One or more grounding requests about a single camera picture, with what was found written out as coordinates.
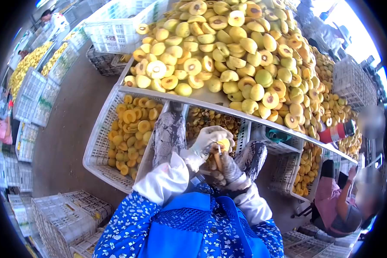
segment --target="white sleeve cover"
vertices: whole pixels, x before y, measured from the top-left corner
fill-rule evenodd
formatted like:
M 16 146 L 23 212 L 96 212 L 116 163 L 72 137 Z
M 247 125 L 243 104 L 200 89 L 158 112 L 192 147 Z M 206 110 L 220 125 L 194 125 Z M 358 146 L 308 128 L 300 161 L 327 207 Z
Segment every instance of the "white sleeve cover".
M 233 199 L 236 206 L 245 214 L 249 225 L 257 225 L 272 218 L 267 201 L 260 197 L 257 185 L 252 183 L 246 193 Z
M 171 197 L 183 193 L 189 182 L 189 172 L 184 160 L 172 152 L 169 163 L 163 163 L 134 184 L 133 190 L 149 201 L 163 205 Z

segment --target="worker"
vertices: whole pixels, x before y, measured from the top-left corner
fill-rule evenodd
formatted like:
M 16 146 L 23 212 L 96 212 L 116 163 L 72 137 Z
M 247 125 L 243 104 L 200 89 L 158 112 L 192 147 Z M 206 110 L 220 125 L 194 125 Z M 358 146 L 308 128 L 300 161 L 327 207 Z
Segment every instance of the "worker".
M 49 24 L 49 29 L 52 32 L 48 37 L 48 41 L 53 41 L 53 37 L 56 37 L 54 47 L 58 49 L 62 45 L 63 39 L 70 32 L 70 24 L 63 14 L 58 12 L 52 14 L 49 9 L 43 12 L 40 19 L 45 25 Z
M 0 141 L 8 145 L 13 144 L 13 137 L 12 137 L 11 126 L 10 126 L 10 117 L 8 115 L 4 120 L 0 119 Z
M 311 221 L 332 237 L 345 237 L 359 228 L 366 229 L 382 207 L 382 191 L 362 192 L 366 196 L 362 196 L 361 202 L 348 196 L 356 175 L 357 169 L 353 166 L 344 188 L 340 189 L 334 179 L 334 162 L 327 160 L 322 165 Z
M 311 0 L 301 0 L 297 6 L 297 16 L 295 19 L 299 22 L 301 29 L 308 26 L 315 17 L 311 10 L 313 7 Z
M 328 54 L 335 59 L 343 42 L 351 43 L 350 32 L 346 26 L 336 28 L 325 24 L 320 18 L 314 17 L 311 23 L 303 28 L 303 34 L 311 46 L 316 47 L 321 54 Z
M 19 56 L 21 56 L 21 60 L 23 60 L 23 59 L 29 54 L 29 52 L 28 52 L 27 50 L 19 50 L 19 51 L 17 52 L 17 54 L 18 54 Z
M 93 257 L 284 256 L 271 209 L 253 182 L 267 156 L 262 142 L 249 142 L 233 160 L 232 133 L 210 126 L 187 149 L 185 119 L 171 111 L 158 119 L 152 137 L 154 169 L 119 204 Z M 219 187 L 202 183 L 195 177 L 199 166 L 225 138 L 231 147 L 212 179 Z

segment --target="pink shirt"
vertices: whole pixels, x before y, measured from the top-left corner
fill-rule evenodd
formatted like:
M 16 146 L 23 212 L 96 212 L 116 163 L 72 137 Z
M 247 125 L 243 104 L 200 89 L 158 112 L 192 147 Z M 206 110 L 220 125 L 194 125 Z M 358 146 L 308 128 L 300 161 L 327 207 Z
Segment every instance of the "pink shirt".
M 13 137 L 10 135 L 6 136 L 6 130 L 7 130 L 7 123 L 5 121 L 0 121 L 0 141 L 2 141 L 4 144 L 13 144 Z

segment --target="arm sleeve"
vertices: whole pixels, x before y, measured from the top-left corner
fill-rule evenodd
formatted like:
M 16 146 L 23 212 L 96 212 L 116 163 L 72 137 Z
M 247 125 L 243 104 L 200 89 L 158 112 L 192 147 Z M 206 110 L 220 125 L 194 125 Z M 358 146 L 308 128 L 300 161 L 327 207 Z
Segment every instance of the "arm sleeve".
M 239 194 L 233 199 L 233 201 L 244 213 L 249 225 L 251 226 L 272 218 L 272 211 L 268 206 L 267 201 L 260 197 L 258 187 L 255 183 L 250 185 L 246 193 Z
M 184 160 L 172 153 L 169 163 L 163 163 L 135 183 L 133 190 L 149 201 L 163 205 L 166 201 L 183 193 L 189 182 L 189 171 Z
M 136 257 L 148 235 L 151 217 L 160 208 L 137 192 L 126 196 L 106 226 L 93 257 Z
M 284 257 L 284 244 L 281 232 L 273 219 L 254 225 L 251 229 L 267 246 L 271 257 Z

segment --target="gloved hand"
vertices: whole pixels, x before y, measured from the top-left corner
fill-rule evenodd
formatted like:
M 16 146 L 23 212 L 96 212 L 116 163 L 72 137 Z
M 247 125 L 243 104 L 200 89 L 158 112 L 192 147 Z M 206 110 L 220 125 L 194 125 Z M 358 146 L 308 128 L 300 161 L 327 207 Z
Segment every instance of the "gloved hand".
M 352 166 L 350 168 L 350 171 L 348 171 L 348 180 L 354 181 L 356 175 L 357 175 L 357 168 L 358 166 Z
M 212 144 L 225 138 L 229 140 L 231 145 L 228 152 L 232 152 L 232 147 L 235 146 L 235 142 L 233 141 L 231 132 L 220 126 L 205 127 L 201 129 L 195 143 L 189 150 L 205 161 L 209 157 Z
M 213 171 L 216 183 L 222 186 L 228 186 L 240 178 L 244 173 L 238 168 L 237 163 L 229 156 L 228 152 L 222 152 L 220 155 L 222 171 Z
M 199 167 L 208 159 L 212 145 L 225 138 L 229 140 L 231 145 L 229 152 L 232 152 L 232 147 L 235 146 L 232 133 L 220 126 L 202 128 L 192 147 L 188 150 L 181 150 L 180 156 L 192 171 L 197 172 Z

